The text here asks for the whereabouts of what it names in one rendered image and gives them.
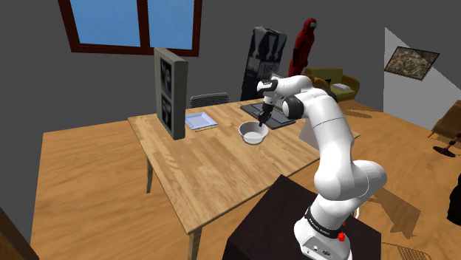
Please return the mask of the black object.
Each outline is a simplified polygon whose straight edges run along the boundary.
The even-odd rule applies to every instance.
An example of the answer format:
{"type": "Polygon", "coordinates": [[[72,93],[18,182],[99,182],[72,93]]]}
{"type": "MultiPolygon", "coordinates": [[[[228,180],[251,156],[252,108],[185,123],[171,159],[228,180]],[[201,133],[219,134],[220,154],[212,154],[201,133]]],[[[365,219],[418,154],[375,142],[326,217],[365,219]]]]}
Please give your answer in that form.
{"type": "Polygon", "coordinates": [[[461,174],[458,176],[457,185],[452,190],[449,200],[446,219],[461,226],[461,174]]]}

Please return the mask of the red-framed window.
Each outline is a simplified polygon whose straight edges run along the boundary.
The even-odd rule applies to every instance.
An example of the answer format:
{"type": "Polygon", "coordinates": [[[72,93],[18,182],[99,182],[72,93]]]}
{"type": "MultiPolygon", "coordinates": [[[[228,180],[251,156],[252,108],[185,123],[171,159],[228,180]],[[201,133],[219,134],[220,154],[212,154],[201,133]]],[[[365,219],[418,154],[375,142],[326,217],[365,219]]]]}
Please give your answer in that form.
{"type": "Polygon", "coordinates": [[[72,52],[199,55],[202,0],[58,0],[72,52]]]}

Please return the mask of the pale blue square tray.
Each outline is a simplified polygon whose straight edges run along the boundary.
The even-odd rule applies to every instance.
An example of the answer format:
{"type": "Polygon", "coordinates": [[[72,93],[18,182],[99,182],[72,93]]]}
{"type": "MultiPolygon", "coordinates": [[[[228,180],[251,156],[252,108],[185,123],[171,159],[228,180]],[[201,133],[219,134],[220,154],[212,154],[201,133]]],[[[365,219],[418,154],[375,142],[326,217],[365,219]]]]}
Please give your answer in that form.
{"type": "Polygon", "coordinates": [[[187,114],[185,116],[185,124],[191,129],[201,129],[209,126],[215,126],[217,122],[209,117],[205,112],[197,112],[187,114]]]}

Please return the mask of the dark wooden furniture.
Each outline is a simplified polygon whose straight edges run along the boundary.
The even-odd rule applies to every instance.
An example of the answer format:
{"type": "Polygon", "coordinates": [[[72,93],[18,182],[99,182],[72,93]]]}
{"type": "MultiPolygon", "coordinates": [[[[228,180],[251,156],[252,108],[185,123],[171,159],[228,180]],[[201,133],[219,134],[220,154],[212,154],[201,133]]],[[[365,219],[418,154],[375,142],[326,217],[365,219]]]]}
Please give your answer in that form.
{"type": "Polygon", "coordinates": [[[1,207],[0,260],[40,260],[1,207]]]}

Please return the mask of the red hooded figure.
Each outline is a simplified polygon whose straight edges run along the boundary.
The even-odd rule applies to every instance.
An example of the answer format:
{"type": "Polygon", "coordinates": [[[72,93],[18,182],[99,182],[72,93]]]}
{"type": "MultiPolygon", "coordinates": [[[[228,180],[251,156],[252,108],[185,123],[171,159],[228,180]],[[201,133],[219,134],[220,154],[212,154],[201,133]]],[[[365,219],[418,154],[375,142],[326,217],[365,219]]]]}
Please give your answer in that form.
{"type": "Polygon", "coordinates": [[[289,77],[300,75],[308,65],[310,50],[315,41],[314,31],[316,27],[317,21],[314,18],[309,18],[304,22],[293,47],[293,55],[288,70],[289,77]]]}

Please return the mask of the framed wall picture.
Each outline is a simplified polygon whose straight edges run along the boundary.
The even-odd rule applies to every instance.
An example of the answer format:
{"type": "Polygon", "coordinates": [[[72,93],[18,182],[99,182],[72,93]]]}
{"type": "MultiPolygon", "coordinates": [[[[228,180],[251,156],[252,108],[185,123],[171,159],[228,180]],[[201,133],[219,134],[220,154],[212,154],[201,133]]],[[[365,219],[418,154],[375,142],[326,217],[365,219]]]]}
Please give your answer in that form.
{"type": "Polygon", "coordinates": [[[397,47],[385,65],[384,71],[422,81],[439,55],[437,52],[397,47]]]}

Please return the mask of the white bowl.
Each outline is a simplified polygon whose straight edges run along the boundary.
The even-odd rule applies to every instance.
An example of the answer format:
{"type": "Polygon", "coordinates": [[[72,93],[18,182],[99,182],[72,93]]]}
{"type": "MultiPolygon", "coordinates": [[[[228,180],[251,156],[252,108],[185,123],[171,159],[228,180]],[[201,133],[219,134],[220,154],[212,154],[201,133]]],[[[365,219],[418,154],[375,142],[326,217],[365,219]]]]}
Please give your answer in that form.
{"type": "Polygon", "coordinates": [[[238,131],[243,141],[247,144],[260,144],[269,132],[265,124],[259,125],[259,121],[247,121],[238,127],[238,131]]]}

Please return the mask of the grey mesh chair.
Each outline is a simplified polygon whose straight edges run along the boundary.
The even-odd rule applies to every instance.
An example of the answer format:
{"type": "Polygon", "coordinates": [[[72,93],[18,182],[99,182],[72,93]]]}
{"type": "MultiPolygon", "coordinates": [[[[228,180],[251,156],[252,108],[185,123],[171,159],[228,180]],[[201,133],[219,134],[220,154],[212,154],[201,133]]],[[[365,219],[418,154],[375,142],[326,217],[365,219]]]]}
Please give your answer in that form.
{"type": "Polygon", "coordinates": [[[214,106],[229,102],[227,92],[194,95],[190,99],[191,108],[199,108],[203,106],[214,106]]]}

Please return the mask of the black printed panel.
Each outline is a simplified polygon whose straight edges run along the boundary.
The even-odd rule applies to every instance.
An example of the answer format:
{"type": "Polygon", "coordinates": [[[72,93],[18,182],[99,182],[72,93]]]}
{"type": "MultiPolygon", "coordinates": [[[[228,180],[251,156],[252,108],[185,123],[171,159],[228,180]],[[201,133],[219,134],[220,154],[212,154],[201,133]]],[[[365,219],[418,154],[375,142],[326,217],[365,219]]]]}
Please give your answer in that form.
{"type": "Polygon", "coordinates": [[[254,27],[250,49],[247,54],[240,100],[260,98],[256,86],[268,80],[280,67],[287,35],[266,27],[254,27]]]}

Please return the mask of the wooden table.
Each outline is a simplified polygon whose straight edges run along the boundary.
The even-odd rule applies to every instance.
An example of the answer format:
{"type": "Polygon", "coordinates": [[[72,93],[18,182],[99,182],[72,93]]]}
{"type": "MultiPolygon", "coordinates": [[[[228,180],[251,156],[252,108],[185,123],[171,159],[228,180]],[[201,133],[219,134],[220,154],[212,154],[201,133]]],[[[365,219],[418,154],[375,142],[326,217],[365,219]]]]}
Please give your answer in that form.
{"type": "Polygon", "coordinates": [[[305,120],[269,131],[258,145],[245,143],[238,133],[251,116],[243,102],[205,106],[216,125],[185,130],[173,140],[158,114],[130,117],[147,160],[146,187],[158,178],[184,231],[188,260],[197,260],[202,228],[267,190],[275,180],[289,177],[319,159],[319,152],[299,139],[305,120]]]}

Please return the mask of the dark flat laptop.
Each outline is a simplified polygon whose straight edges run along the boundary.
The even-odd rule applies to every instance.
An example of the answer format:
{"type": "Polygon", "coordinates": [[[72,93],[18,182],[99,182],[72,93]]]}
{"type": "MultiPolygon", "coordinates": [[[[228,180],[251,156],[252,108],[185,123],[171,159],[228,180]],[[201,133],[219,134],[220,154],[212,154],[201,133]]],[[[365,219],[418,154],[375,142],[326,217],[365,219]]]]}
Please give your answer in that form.
{"type": "MultiPolygon", "coordinates": [[[[258,120],[258,116],[262,112],[262,107],[263,102],[259,102],[248,105],[242,105],[240,106],[240,109],[248,113],[251,117],[258,120]]],[[[285,117],[283,111],[279,107],[275,106],[272,110],[269,120],[265,123],[265,125],[268,128],[275,130],[294,124],[295,122],[295,120],[290,120],[287,117],[285,117]]]]}

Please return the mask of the grey upright box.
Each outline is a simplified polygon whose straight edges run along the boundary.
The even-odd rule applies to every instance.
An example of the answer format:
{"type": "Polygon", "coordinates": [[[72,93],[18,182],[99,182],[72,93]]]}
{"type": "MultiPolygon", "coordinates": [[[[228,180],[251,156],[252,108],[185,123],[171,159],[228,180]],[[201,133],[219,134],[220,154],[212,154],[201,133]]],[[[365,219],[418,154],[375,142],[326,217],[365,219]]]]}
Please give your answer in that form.
{"type": "Polygon", "coordinates": [[[188,62],[170,50],[154,48],[157,117],[173,140],[185,137],[188,62]]]}

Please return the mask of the dark robot stand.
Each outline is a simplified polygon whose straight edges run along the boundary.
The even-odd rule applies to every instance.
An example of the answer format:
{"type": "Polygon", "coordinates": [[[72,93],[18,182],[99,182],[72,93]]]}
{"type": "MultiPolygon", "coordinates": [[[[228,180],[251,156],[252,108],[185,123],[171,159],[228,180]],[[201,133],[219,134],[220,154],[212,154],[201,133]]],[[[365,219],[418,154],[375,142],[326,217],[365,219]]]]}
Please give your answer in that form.
{"type": "MultiPolygon", "coordinates": [[[[229,236],[222,260],[311,260],[293,231],[317,194],[281,175],[229,236]]],[[[352,260],[381,260],[381,234],[350,216],[352,260]]]]}

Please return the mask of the dark round floor stand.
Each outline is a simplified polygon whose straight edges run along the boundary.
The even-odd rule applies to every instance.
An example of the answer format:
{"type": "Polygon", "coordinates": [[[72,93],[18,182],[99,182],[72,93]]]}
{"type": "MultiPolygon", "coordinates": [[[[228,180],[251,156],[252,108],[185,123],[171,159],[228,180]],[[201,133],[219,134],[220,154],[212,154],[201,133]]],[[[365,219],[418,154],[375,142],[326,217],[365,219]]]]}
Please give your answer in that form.
{"type": "Polygon", "coordinates": [[[450,151],[450,147],[452,147],[460,138],[461,138],[461,132],[457,133],[456,136],[448,143],[446,147],[434,146],[433,149],[437,151],[438,153],[443,154],[447,157],[456,157],[456,155],[450,151]]]}

